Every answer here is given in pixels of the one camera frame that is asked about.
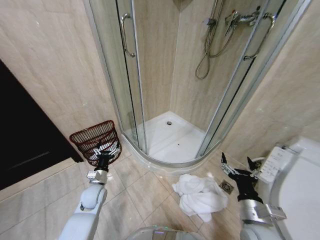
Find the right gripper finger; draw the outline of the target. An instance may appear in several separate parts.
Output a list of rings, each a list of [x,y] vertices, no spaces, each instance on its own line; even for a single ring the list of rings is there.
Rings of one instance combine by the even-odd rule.
[[[259,164],[255,161],[252,161],[249,157],[247,157],[247,162],[251,172],[250,176],[255,179],[258,179],[257,175],[259,173]]]
[[[224,152],[221,153],[220,166],[221,166],[221,169],[224,171],[224,173],[228,176],[237,174],[237,171],[233,167],[231,167],[230,165],[227,164],[227,159],[226,159]]]

